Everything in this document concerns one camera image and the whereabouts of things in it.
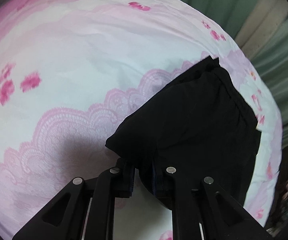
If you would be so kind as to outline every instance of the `metal screw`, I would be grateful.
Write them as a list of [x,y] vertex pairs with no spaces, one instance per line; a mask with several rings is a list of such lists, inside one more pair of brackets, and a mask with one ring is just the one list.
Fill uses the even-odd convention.
[[212,184],[214,182],[214,179],[212,177],[205,177],[204,182],[207,184]]
[[113,174],[117,174],[120,172],[120,168],[118,167],[113,167],[109,170],[110,173],[113,173]]
[[174,167],[168,167],[168,168],[166,168],[166,171],[168,172],[168,173],[175,173],[176,172],[176,169],[174,168]]
[[83,182],[83,179],[82,178],[75,178],[73,179],[73,184],[75,185],[79,185]]

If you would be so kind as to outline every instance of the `mattress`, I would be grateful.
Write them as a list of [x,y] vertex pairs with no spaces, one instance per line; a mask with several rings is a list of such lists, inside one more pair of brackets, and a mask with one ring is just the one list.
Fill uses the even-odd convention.
[[[10,0],[0,7],[0,235],[12,239],[71,179],[118,156],[105,140],[168,82],[211,55],[262,132],[244,208],[263,226],[281,160],[276,103],[214,21],[179,0]],[[114,239],[172,239],[171,211],[135,177]]]

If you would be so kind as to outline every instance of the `black cloth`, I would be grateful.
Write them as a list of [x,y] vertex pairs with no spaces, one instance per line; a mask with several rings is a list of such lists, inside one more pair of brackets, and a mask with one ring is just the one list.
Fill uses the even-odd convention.
[[158,155],[196,181],[213,177],[243,204],[260,144],[256,126],[228,72],[207,57],[128,116],[106,147],[133,163],[151,192]]

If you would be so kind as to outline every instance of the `bed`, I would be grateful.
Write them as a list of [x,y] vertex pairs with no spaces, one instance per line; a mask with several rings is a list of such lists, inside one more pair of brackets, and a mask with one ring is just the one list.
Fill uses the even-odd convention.
[[[12,239],[72,178],[117,155],[105,140],[194,63],[211,55],[262,132],[244,208],[264,226],[281,160],[276,103],[219,25],[179,0],[10,0],[0,7],[0,236]],[[135,178],[116,201],[114,239],[170,240],[171,211]]]

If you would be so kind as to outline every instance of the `black garment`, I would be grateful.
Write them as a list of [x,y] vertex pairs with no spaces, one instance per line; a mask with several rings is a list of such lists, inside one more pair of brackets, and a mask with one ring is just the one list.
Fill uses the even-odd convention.
[[256,126],[228,72],[208,57],[128,116],[106,147],[139,169],[150,192],[158,155],[196,181],[213,177],[243,204],[260,144]]

